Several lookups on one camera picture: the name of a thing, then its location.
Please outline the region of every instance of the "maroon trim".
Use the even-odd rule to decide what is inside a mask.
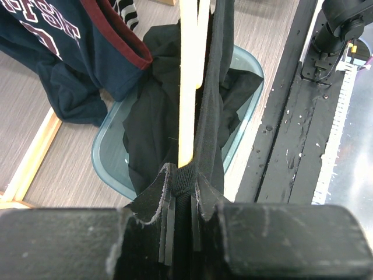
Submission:
[[[152,55],[145,44],[132,32],[128,26],[123,22],[121,17],[115,13],[115,10],[110,6],[108,0],[97,0],[100,2],[106,14],[110,17],[118,32],[130,41],[143,55],[144,58],[139,57],[133,49],[131,49],[126,42],[115,32],[110,26],[105,15],[102,13],[99,5],[95,0],[80,0],[92,22],[100,33],[132,64],[141,70],[146,69],[153,61]]]

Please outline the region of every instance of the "blue-gray plastic bin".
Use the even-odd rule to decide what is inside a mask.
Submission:
[[[249,70],[261,77],[264,76],[263,69],[255,57],[237,46],[234,46],[231,68]],[[237,151],[262,91],[263,83],[237,112],[242,121],[222,150],[224,172],[227,171]],[[114,103],[92,146],[92,162],[98,176],[103,182],[130,200],[135,199],[136,193],[128,175],[129,156],[122,141],[124,134],[122,123],[127,118],[135,101],[136,90],[131,92],[123,102]]]

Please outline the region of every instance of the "wood grain surface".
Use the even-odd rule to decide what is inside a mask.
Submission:
[[[178,4],[168,6],[144,0],[135,3],[140,20],[136,34],[140,38],[150,26],[176,23],[179,18]],[[262,64],[265,90],[226,175],[229,198],[240,184],[297,5],[298,0],[235,2],[235,44],[251,52]],[[49,105],[35,74],[4,54],[0,55],[0,71],[3,85],[0,116],[5,120],[0,124],[0,166],[3,170],[0,190],[4,190]],[[120,207],[127,204],[128,199],[105,185],[93,170],[90,152],[96,133],[97,128],[92,125],[62,124],[25,201],[44,207]]]

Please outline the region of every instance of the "white ruler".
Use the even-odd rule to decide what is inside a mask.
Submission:
[[[346,74],[344,75],[340,90],[332,129],[326,144],[325,153],[321,156],[322,166],[319,174],[319,180],[314,192],[314,198],[312,199],[312,204],[325,204],[326,197],[328,196],[330,180],[332,179],[333,175],[335,160],[338,157],[344,122],[347,117],[350,99],[354,89],[357,66],[345,63],[345,70]]]

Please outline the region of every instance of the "black and white striped cloth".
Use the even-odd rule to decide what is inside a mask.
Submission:
[[[110,4],[126,25],[131,30],[135,29],[139,24],[139,18],[133,0],[110,0]]]

